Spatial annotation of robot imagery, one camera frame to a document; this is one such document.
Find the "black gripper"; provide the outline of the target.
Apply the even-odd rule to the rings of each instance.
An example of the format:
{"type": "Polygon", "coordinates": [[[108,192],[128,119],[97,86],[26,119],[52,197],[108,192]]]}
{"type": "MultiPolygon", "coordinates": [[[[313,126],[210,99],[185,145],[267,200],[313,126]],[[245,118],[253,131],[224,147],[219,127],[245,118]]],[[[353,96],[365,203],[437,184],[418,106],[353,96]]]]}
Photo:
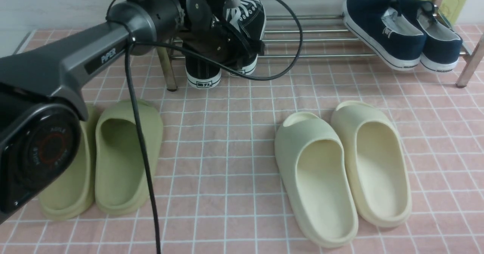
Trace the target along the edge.
{"type": "MultiPolygon", "coordinates": [[[[225,3],[228,0],[207,0],[210,8],[211,23],[204,30],[190,30],[180,33],[179,38],[183,41],[183,48],[194,51],[206,58],[216,61],[224,66],[231,64],[228,44],[230,37],[236,36],[235,28],[225,20],[225,3]]],[[[261,41],[251,41],[240,38],[242,45],[247,54],[258,47],[261,50],[260,55],[264,54],[264,44],[261,41]]]]}

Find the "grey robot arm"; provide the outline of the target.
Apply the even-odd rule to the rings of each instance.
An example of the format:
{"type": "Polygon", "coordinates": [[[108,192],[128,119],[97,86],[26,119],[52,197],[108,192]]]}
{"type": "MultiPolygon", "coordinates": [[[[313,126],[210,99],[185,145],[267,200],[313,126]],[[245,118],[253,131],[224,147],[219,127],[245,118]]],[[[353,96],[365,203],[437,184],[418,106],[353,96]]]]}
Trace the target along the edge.
{"type": "Polygon", "coordinates": [[[144,55],[179,36],[222,68],[240,68],[265,45],[213,13],[216,0],[112,2],[106,21],[56,42],[2,57],[1,222],[73,162],[89,117],[81,90],[121,56],[144,55]]]}

